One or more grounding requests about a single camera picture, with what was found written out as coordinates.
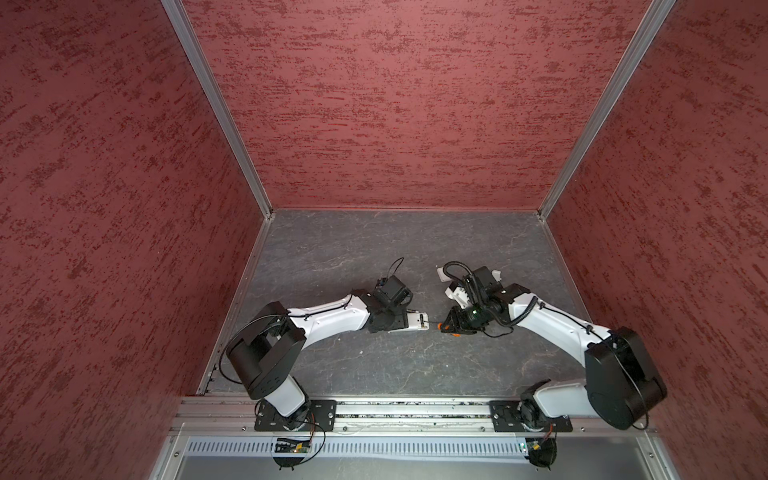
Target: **red wall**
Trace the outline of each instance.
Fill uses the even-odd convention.
[[[0,478],[146,478],[260,214],[159,1],[0,20]]]
[[[276,207],[535,210],[649,0],[188,0]]]
[[[664,374],[685,478],[768,472],[767,112],[768,3],[678,0],[549,220]]]

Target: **black bracket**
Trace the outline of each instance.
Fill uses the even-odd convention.
[[[310,400],[310,411],[306,414],[307,422],[314,422],[323,427],[326,432],[333,430],[336,421],[336,400]],[[308,432],[312,425],[306,423],[297,430],[286,427],[288,420],[275,410],[268,402],[261,402],[256,412],[256,422],[253,429],[257,432]]]
[[[517,400],[505,401],[505,400],[492,400],[488,402],[488,406],[491,407],[491,420],[493,421],[494,432],[532,432],[530,429],[526,429],[525,426],[520,423],[517,416],[518,404]],[[541,430],[543,433],[547,433],[549,428]],[[571,424],[571,420],[567,417],[557,417],[552,422],[552,432],[573,432],[574,427]]]

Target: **white plastic piece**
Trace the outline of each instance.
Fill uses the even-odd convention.
[[[417,332],[429,330],[429,315],[422,312],[408,312],[408,326],[404,329],[390,330],[390,333]]]
[[[551,419],[562,415],[599,417],[589,403],[584,379],[546,383],[536,390],[533,398],[538,408]]]
[[[288,375],[288,378],[277,387],[277,390],[265,396],[264,399],[275,407],[275,410],[282,416],[287,417],[303,405],[306,398],[293,376]]]
[[[445,275],[445,272],[442,271],[442,267],[437,269],[437,276],[440,277],[441,282],[450,282],[451,277],[448,275]]]
[[[533,293],[524,293],[515,298],[509,304],[509,316],[514,319],[523,313],[533,297]],[[554,343],[568,355],[578,360],[581,366],[584,366],[584,352],[589,348],[589,344],[599,343],[600,338],[605,339],[611,336],[604,326],[594,325],[579,319],[552,305],[547,305],[547,308],[551,308],[555,312],[544,310],[537,305],[518,325]],[[592,326],[594,333],[588,333],[580,325]]]
[[[464,287],[462,286],[457,286],[456,290],[451,290],[450,287],[446,288],[445,296],[458,303],[458,305],[463,309],[469,306],[469,296],[464,291]]]
[[[304,329],[306,337],[304,348],[330,336],[360,330],[370,316],[365,303],[354,295],[351,299],[348,295],[325,305],[289,308],[288,313],[291,315],[293,324]]]

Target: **robotic arm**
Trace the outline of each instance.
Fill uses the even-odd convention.
[[[452,275],[451,266],[461,267],[466,275]],[[634,331],[609,330],[574,318],[523,286],[503,287],[500,273],[485,266],[472,271],[464,263],[448,262],[438,274],[444,281],[452,280],[445,294],[458,303],[439,325],[441,332],[484,333],[491,321],[510,329],[520,326],[554,343],[584,367],[583,379],[545,380],[523,392],[516,420],[526,428],[538,431],[557,417],[571,415],[600,416],[625,430],[667,397],[667,387]]]
[[[367,328],[371,332],[429,329],[425,313],[407,310],[413,295],[396,276],[382,278],[373,293],[353,290],[336,302],[286,309],[266,305],[227,344],[232,363],[251,399],[265,399],[286,419],[301,426],[310,408],[307,394],[290,375],[301,350],[322,339]],[[269,336],[276,341],[271,343]]]

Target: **metal frame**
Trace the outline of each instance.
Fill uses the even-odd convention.
[[[541,203],[539,208],[541,218],[546,220],[549,217],[555,204],[563,194],[566,185],[568,185],[568,181],[573,177],[576,168],[581,163],[587,150],[589,150],[590,145],[592,145],[592,141],[598,135],[603,123],[608,118],[614,105],[616,105],[621,92],[627,86],[629,79],[643,59],[645,52],[654,40],[674,3],[675,0],[653,0],[651,2],[629,45],[627,45],[627,49],[621,56],[616,70],[614,70],[605,90],[603,90],[598,104],[595,105],[592,115],[587,120],[581,136],[576,140],[576,145],[574,145],[573,150],[571,150],[571,153],[565,160],[563,168],[547,193],[547,197]]]
[[[245,269],[243,270],[243,276],[240,278],[240,282],[237,284],[237,290],[235,290],[235,294],[232,297],[232,303],[230,304],[230,308],[227,311],[227,316],[224,318],[224,323],[221,326],[219,336],[216,339],[216,345],[214,346],[213,351],[210,353],[210,358],[208,359],[208,364],[206,364],[203,378],[200,379],[200,385],[197,387],[197,395],[205,395],[205,392],[208,388],[208,383],[211,380],[211,375],[214,372],[214,366],[219,359],[219,354],[232,336],[232,331],[235,327],[235,324],[237,323],[238,317],[240,316],[240,311],[243,309],[243,300],[245,299],[245,294],[248,291],[250,281],[253,279],[253,275],[256,272],[256,266],[259,263],[259,258],[261,258],[261,252],[264,249],[264,244],[266,243],[266,236],[270,231],[270,225],[272,224],[273,220],[274,215],[271,217],[265,217],[261,223],[259,234],[256,237],[256,243],[253,245],[253,249],[250,252],[248,263],[246,263]]]
[[[565,281],[565,288],[568,289],[568,293],[571,294],[571,298],[573,299],[576,306],[576,311],[573,313],[576,316],[587,320],[589,323],[594,323],[589,316],[587,306],[584,304],[584,299],[581,298],[578,287],[576,287],[574,277],[571,276],[571,271],[568,269],[568,265],[565,263],[565,258],[563,257],[563,253],[560,251],[560,247],[558,247],[558,242],[554,239],[554,235],[552,235],[552,230],[549,230],[549,225],[547,225],[547,221],[545,219],[539,217],[539,220],[541,221],[541,228],[544,230],[544,236],[547,237],[549,247],[552,249],[552,253],[554,254],[554,261],[558,263],[558,269],[560,270],[560,274],[563,276],[563,280]]]
[[[240,169],[243,171],[248,186],[253,192],[253,196],[256,198],[256,202],[259,204],[262,215],[264,218],[269,218],[272,215],[272,204],[270,199],[266,196],[264,186],[261,184],[259,174],[256,172],[256,167],[253,165],[248,149],[243,142],[243,138],[240,136],[240,132],[237,130],[235,121],[232,118],[230,109],[227,107],[227,103],[224,100],[224,96],[221,94],[219,85],[216,83],[214,73],[210,70],[210,66],[205,59],[200,42],[197,41],[197,36],[192,29],[187,11],[181,3],[181,0],[161,0],[165,12],[168,14],[170,23],[174,26],[176,36],[181,42],[181,46],[184,47],[184,51],[187,53],[197,75],[197,80],[200,81],[200,85],[203,87],[205,96],[208,97],[211,108],[213,108],[216,118],[221,125],[221,130],[224,132],[224,136],[227,137],[227,141],[230,143],[232,152],[235,154],[237,163],[240,164]]]
[[[334,396],[323,397],[338,402],[335,426],[327,432],[328,445],[349,442],[391,444],[400,440],[408,442],[430,442],[430,439],[445,439],[447,442],[469,442],[472,444],[509,443],[511,439],[543,436],[543,432],[496,433],[493,430],[490,408],[492,400],[516,400],[517,398],[495,397],[448,397],[448,396]],[[258,401],[242,394],[185,397],[169,432],[166,448],[157,460],[152,480],[173,480],[176,478],[182,460],[191,442],[217,442],[236,449],[243,439],[251,438],[257,443],[271,442],[284,432],[255,432],[253,423]],[[585,437],[628,437],[635,438],[643,452],[643,461],[654,480],[678,480],[658,431],[651,426],[645,432],[637,430],[620,431],[596,418],[571,417],[574,431],[559,436]],[[399,456],[424,457],[423,451]],[[216,455],[206,452],[205,455]],[[231,455],[222,451],[221,455]],[[328,452],[328,456],[338,456]],[[467,455],[462,458],[471,461],[473,456],[487,461],[488,455]],[[502,455],[496,461],[515,462],[515,454]]]

